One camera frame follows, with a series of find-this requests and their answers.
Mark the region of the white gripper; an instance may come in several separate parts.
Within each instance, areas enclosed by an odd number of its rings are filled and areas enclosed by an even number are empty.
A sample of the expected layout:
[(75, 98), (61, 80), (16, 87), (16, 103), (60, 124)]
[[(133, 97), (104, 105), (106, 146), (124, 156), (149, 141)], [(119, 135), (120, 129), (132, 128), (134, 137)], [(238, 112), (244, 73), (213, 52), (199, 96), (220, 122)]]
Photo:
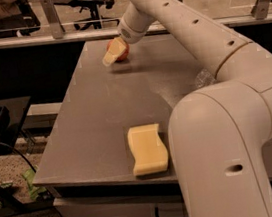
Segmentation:
[(118, 24), (118, 34), (122, 39), (117, 37), (108, 42), (102, 63), (111, 66), (115, 62), (125, 60), (128, 56), (127, 43), (138, 43), (154, 21), (155, 18), (130, 3)]

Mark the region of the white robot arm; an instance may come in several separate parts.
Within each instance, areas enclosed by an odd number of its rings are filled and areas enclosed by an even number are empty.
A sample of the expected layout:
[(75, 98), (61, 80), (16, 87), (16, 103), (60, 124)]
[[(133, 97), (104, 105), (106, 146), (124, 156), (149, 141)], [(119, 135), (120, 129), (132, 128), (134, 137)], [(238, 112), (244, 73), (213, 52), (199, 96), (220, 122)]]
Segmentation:
[(217, 79), (174, 107), (169, 146), (189, 217), (272, 217), (272, 53), (179, 0), (130, 0), (118, 34), (160, 22)]

